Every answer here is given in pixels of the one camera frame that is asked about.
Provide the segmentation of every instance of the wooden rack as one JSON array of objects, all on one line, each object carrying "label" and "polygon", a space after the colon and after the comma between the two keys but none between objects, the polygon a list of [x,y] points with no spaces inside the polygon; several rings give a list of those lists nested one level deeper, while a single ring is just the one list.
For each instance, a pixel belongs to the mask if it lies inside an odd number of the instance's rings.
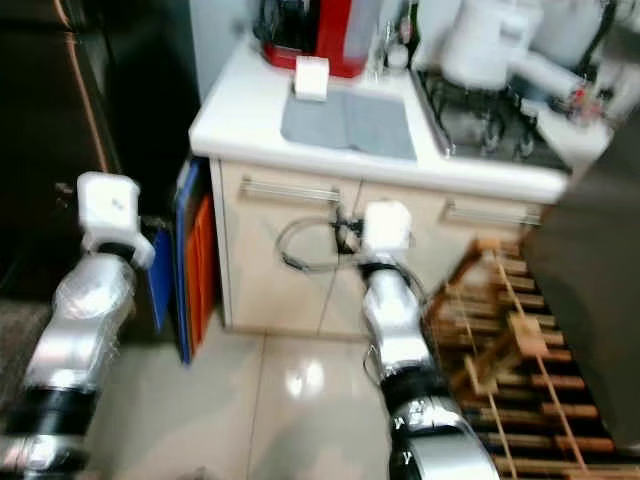
[{"label": "wooden rack", "polygon": [[478,240],[424,330],[503,479],[640,479],[617,452],[519,248]]}]

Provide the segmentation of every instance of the stove burner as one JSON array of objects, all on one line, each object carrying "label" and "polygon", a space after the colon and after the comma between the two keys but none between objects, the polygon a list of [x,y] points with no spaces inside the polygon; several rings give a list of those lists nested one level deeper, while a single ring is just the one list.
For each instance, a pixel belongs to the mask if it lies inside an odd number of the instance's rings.
[{"label": "stove burner", "polygon": [[538,133],[537,117],[522,111],[521,99],[511,89],[468,90],[430,72],[422,74],[421,84],[453,158],[571,171]]}]

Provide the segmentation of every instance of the kitchen counter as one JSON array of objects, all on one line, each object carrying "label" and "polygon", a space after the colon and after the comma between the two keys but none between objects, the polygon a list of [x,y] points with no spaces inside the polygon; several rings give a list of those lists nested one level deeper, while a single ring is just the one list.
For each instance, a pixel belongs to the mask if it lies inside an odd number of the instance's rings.
[{"label": "kitchen counter", "polygon": [[331,78],[330,87],[401,99],[416,162],[287,141],[280,127],[292,73],[269,65],[254,42],[244,39],[190,129],[193,152],[223,161],[541,204],[554,203],[568,184],[569,176],[555,170],[443,156],[407,72],[380,80],[367,72],[351,81]]}]

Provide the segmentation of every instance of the wire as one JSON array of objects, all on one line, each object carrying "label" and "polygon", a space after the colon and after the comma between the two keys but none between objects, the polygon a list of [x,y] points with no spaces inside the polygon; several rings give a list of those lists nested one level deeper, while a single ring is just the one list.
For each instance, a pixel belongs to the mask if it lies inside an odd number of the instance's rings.
[{"label": "wire", "polygon": [[362,357],[362,369],[364,370],[365,375],[369,379],[369,381],[377,388],[380,388],[380,381],[376,379],[376,377],[369,371],[369,367],[367,367],[367,361],[371,358],[372,353],[377,353],[376,347],[373,344],[369,344],[369,348],[364,352],[364,356]]},{"label": "wire", "polygon": [[593,37],[593,40],[591,40],[591,43],[587,47],[587,50],[582,55],[582,58],[578,63],[577,70],[579,73],[582,73],[584,70],[586,70],[587,66],[592,60],[591,57],[593,56],[593,52],[595,52],[596,48],[598,47],[602,39],[607,35],[609,30],[611,30],[611,28],[613,27],[613,24],[615,23],[615,20],[616,20],[617,9],[618,9],[617,0],[609,0],[605,4],[604,10],[602,12],[600,26],[598,27],[598,30],[596,31],[596,34]]},{"label": "wire", "polygon": [[348,263],[343,264],[339,257],[336,258],[335,262],[310,263],[287,252],[289,242],[294,235],[299,234],[307,228],[318,225],[333,228],[332,223],[324,217],[305,217],[294,220],[284,227],[280,235],[278,235],[278,238],[276,238],[276,250],[280,258],[282,258],[282,261],[291,268],[304,273],[327,273],[334,271],[336,268],[357,265],[357,262],[351,259]]},{"label": "wire", "polygon": [[[337,256],[335,262],[319,262],[319,263],[311,263],[303,260],[302,258],[291,255],[287,251],[287,247],[289,242],[293,238],[294,235],[299,234],[307,228],[323,225],[331,228],[334,232],[336,227],[350,227],[350,228],[361,228],[361,222],[344,222],[343,220],[338,221],[330,221],[325,217],[304,217],[298,220],[294,220],[284,227],[280,235],[276,238],[275,247],[278,255],[282,259],[282,261],[288,265],[289,267],[298,270],[303,273],[328,273],[333,272],[337,269],[342,268],[358,268],[361,265],[366,265],[375,263],[372,262],[371,258],[367,258],[363,255],[359,254],[359,251],[355,251],[352,254],[342,254]],[[418,301],[421,305],[426,306],[430,301],[431,295],[427,294],[422,282],[418,278],[418,276],[411,271],[406,266],[402,265],[395,258],[390,257],[393,261],[392,263],[384,263],[384,265],[388,269],[397,270],[407,281],[409,288],[411,288],[412,292],[418,298]]]}]

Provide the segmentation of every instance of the cabinet handle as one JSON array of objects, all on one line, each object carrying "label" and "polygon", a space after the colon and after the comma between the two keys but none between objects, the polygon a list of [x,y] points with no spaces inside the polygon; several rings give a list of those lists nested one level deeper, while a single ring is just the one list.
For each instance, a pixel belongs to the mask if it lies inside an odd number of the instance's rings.
[{"label": "cabinet handle", "polygon": [[487,212],[473,208],[460,208],[455,200],[448,200],[444,217],[456,220],[469,220],[477,223],[508,223],[512,225],[540,226],[540,215],[528,212],[525,215],[511,215],[500,212]]},{"label": "cabinet handle", "polygon": [[291,187],[288,185],[278,185],[277,183],[256,182],[249,177],[244,177],[240,184],[240,191],[243,193],[258,193],[262,195],[273,195],[275,197],[298,198],[317,202],[339,203],[340,191],[320,190],[306,187]]}]

